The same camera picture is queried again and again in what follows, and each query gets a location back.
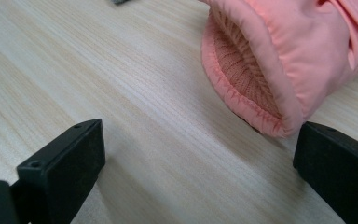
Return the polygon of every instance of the wooden table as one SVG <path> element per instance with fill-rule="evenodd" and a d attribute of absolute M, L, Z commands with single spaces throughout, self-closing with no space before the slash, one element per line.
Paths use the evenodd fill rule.
<path fill-rule="evenodd" d="M 103 119 L 107 162 L 74 223 L 342 223 L 200 61 L 198 1 L 0 0 L 0 179 Z M 358 139 L 358 78 L 311 118 Z"/>

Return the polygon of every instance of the black object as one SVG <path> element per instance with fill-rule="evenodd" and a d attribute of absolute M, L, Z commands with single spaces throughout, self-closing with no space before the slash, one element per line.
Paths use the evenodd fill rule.
<path fill-rule="evenodd" d="M 70 223 L 105 164 L 101 119 L 79 123 L 0 181 L 0 224 Z"/>
<path fill-rule="evenodd" d="M 358 224 L 358 141 L 307 122 L 298 137 L 293 165 L 346 223 Z"/>

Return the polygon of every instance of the light wood surface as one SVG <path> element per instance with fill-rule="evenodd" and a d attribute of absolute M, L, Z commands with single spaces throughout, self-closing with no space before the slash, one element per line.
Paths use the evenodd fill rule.
<path fill-rule="evenodd" d="M 74 223 L 342 223 L 292 167 L 297 136 L 255 132 L 200 61 L 196 0 L 0 0 L 0 179 L 103 119 L 107 162 Z M 311 118 L 358 139 L 358 78 Z"/>

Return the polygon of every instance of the screw hole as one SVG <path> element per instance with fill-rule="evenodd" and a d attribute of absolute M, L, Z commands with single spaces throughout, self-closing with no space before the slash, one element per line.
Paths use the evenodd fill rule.
<path fill-rule="evenodd" d="M 30 165 L 31 167 L 37 168 L 37 167 L 40 167 L 40 166 L 42 165 L 42 163 L 41 163 L 40 161 L 31 161 L 31 162 L 29 163 L 29 165 Z"/>

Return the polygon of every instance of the pink jacket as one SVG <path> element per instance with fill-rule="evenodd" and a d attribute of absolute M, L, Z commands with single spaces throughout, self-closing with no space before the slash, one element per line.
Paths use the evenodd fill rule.
<path fill-rule="evenodd" d="M 299 130 L 323 99 L 358 76 L 358 0 L 203 0 L 205 72 L 261 133 Z"/>

